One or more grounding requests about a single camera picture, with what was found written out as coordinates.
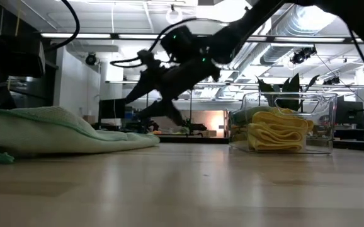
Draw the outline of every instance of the green towel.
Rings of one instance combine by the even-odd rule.
[[[62,107],[0,110],[0,147],[15,153],[105,153],[158,143],[152,134],[96,131]]]

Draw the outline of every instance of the computer monitor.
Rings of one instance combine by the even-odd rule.
[[[357,129],[364,129],[364,111],[362,102],[338,100],[336,105],[337,124],[356,124]]]

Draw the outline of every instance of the table surface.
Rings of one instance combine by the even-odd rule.
[[[0,226],[364,226],[364,151],[160,144],[0,165]]]

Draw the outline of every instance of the camera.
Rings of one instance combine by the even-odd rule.
[[[91,52],[88,53],[88,56],[86,57],[86,64],[89,66],[96,66],[100,63],[100,59],[97,58],[96,53]]]

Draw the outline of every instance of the black cable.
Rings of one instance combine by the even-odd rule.
[[[73,35],[70,36],[67,40],[47,48],[45,50],[45,53],[51,52],[53,50],[57,50],[61,47],[64,47],[65,45],[71,43],[80,32],[80,21],[79,21],[79,18],[77,17],[76,12],[74,11],[73,7],[70,5],[70,3],[67,0],[61,0],[61,1],[66,5],[67,9],[69,9],[69,11],[71,12],[71,15],[73,15],[74,21],[76,22],[76,29],[74,30]]]
[[[329,66],[327,66],[327,64],[321,59],[321,57],[319,57],[319,55],[318,54],[316,54],[316,56],[319,58],[319,60],[321,60],[321,62],[327,67],[327,69],[331,72],[331,73],[333,73],[333,75],[335,75],[335,73],[332,71],[332,69],[329,67]],[[355,96],[357,96],[361,101],[363,101],[364,102],[364,99],[362,98],[362,97],[360,97],[359,95],[357,95],[357,93],[355,92],[355,91],[353,91],[351,88],[350,88],[350,85],[347,85],[347,84],[345,84],[340,78],[339,78],[339,80],[340,80],[340,82],[341,83],[343,83],[344,85],[345,85],[345,87],[347,87],[351,92],[353,92],[354,93],[354,95]]]
[[[363,60],[363,62],[364,62],[364,54],[363,54],[363,52],[361,51],[360,46],[358,45],[357,39],[356,39],[356,37],[354,36],[354,33],[353,33],[353,31],[351,30],[351,28],[350,28],[349,26],[347,26],[347,28],[348,28],[348,30],[349,30],[349,32],[350,32],[351,39],[353,39],[353,42],[354,42],[354,45],[355,45],[355,47],[356,47],[356,49],[357,49],[357,51],[358,51],[358,54],[360,55],[361,59],[362,59],[362,60]]]
[[[166,28],[164,28],[157,36],[157,38],[155,39],[155,41],[152,43],[151,47],[149,48],[149,52],[152,52],[154,50],[154,48],[156,47],[156,45],[158,44],[158,42],[161,40],[162,35],[164,35],[168,30],[170,30],[171,28],[174,28],[178,25],[182,25],[183,23],[189,22],[189,21],[211,21],[211,22],[215,22],[215,23],[220,23],[220,24],[225,24],[222,21],[219,20],[214,20],[214,19],[208,19],[208,18],[188,18],[188,19],[184,19],[181,20],[175,24],[169,25]],[[135,57],[133,59],[125,59],[125,60],[116,60],[116,61],[111,61],[110,64],[112,66],[116,66],[116,67],[122,67],[122,68],[134,68],[134,67],[139,67],[142,66],[142,64],[138,64],[135,66],[120,66],[117,65],[118,63],[126,63],[126,62],[133,62],[138,60],[139,57]]]

